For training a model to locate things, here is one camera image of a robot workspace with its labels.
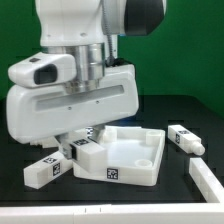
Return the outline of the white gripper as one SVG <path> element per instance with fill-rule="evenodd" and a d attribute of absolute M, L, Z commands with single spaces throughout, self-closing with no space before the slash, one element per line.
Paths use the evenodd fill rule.
<path fill-rule="evenodd" d="M 88 127 L 87 137 L 98 143 L 103 123 L 133 116 L 138 107 L 135 68 L 129 64 L 108 68 L 98 88 L 83 93 L 68 94 L 62 85 L 13 86 L 6 100 L 7 127 L 12 138 L 23 144 L 56 136 L 59 151 L 76 160 L 77 148 L 65 133 Z"/>

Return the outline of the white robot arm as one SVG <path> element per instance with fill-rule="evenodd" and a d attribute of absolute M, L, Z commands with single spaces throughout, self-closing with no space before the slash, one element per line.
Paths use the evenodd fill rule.
<path fill-rule="evenodd" d="M 54 137 L 67 158 L 71 131 L 136 114 L 133 64 L 116 58 L 114 35 L 144 36 L 166 0 L 35 0 L 42 51 L 12 65 L 7 126 L 20 143 Z"/>

